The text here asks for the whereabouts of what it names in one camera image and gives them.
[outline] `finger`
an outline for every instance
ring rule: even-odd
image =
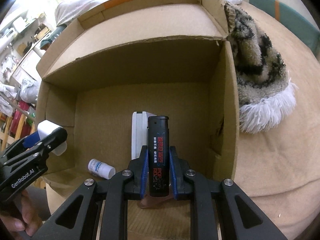
[[[25,230],[25,226],[23,225],[22,221],[17,218],[1,216],[0,217],[3,224],[10,232],[18,232]]]
[[[171,192],[165,197],[151,197],[150,195],[146,194],[144,198],[138,203],[138,206],[142,209],[150,208],[171,198],[173,198],[173,194]]]
[[[32,221],[32,218],[36,214],[36,209],[33,207],[29,197],[25,195],[21,196],[21,206],[22,206],[22,209],[21,209],[22,218],[27,224],[30,224]]]
[[[32,219],[32,222],[26,226],[26,233],[28,234],[28,236],[33,236],[33,234],[34,234],[41,226],[42,226],[42,221],[41,221],[41,219],[38,217],[38,215],[36,215],[36,217],[34,217],[34,218]]]

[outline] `cardboard box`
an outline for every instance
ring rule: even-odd
[[[35,36],[35,40],[36,40],[36,41],[41,40],[48,32],[49,32],[49,28],[48,28],[48,27],[44,27],[44,28]]]
[[[125,169],[134,111],[169,116],[180,158],[209,178],[233,178],[239,109],[227,35],[224,0],[110,0],[74,20],[37,65],[37,122],[68,131],[67,151],[47,161],[46,182],[68,196],[92,177],[92,158]],[[155,214],[129,203],[129,231],[187,237],[188,203],[166,205]],[[178,212],[164,219],[168,210]],[[172,230],[152,226],[161,217]]]
[[[26,44],[24,44],[24,43],[21,43],[21,44],[17,47],[17,52],[19,53],[19,55],[20,55],[21,57],[24,56],[23,51],[24,51],[24,49],[25,49],[26,47],[27,47],[27,46],[26,46]]]

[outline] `white bag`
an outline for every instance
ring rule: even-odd
[[[33,79],[23,79],[21,84],[20,97],[23,101],[36,104],[38,100],[40,84]]]
[[[13,108],[9,103],[0,97],[0,111],[7,116],[12,116]]]
[[[0,84],[0,91],[3,92],[9,99],[13,99],[17,95],[17,92],[14,91],[14,87],[9,85]]]

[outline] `gray fabric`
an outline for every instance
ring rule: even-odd
[[[49,210],[46,190],[29,186],[27,187],[27,191],[34,207],[38,212],[39,217],[42,219],[42,221],[47,220],[51,216],[51,214]]]

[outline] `fur rug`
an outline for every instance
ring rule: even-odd
[[[267,131],[292,113],[296,86],[288,78],[280,53],[253,18],[229,3],[225,13],[236,68],[240,130]]]

